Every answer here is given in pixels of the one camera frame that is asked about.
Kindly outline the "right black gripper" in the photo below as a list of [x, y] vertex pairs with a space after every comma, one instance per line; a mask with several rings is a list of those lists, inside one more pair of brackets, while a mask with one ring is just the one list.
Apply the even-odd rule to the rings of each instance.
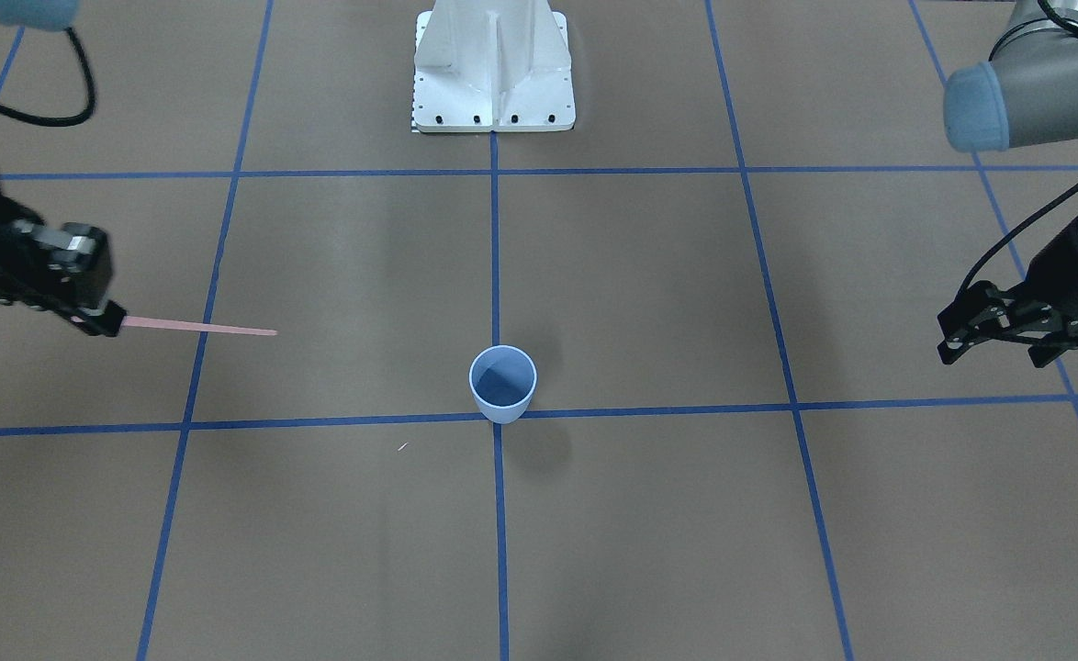
[[0, 185], [0, 305], [72, 318], [87, 336], [119, 336], [128, 313], [110, 301], [109, 234], [85, 223], [53, 229]]

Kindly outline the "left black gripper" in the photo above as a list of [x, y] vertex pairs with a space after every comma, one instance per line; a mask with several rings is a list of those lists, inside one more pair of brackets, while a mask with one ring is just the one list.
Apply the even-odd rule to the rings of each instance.
[[975, 283], [938, 313], [938, 325], [943, 364], [955, 364], [979, 344], [1006, 342], [1025, 346], [1029, 362], [1044, 368], [1078, 352], [1078, 287], [1047, 292], [1027, 281], [1009, 290]]

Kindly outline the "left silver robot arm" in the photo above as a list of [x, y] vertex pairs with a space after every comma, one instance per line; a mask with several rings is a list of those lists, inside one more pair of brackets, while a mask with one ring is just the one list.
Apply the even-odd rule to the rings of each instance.
[[[1017, 1], [989, 58], [948, 78], [943, 120], [960, 153], [1078, 140], [1078, 1]], [[1022, 283], [977, 279], [1010, 242], [989, 248], [938, 313], [943, 364], [985, 342], [1021, 344], [1037, 368], [1078, 352], [1078, 214]]]

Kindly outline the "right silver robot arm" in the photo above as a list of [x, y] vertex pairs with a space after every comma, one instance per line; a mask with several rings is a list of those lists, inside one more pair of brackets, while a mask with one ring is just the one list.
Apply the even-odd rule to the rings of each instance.
[[[97, 93], [89, 58], [73, 22], [77, 1], [0, 1], [0, 24], [69, 40], [85, 89], [85, 104], [73, 116], [34, 116], [0, 102], [0, 116], [34, 127], [74, 127], [95, 113]], [[24, 305], [49, 312], [89, 336], [114, 338], [127, 312], [109, 297], [114, 254], [109, 234], [85, 223], [47, 225], [34, 209], [6, 196], [0, 185], [0, 306]]]

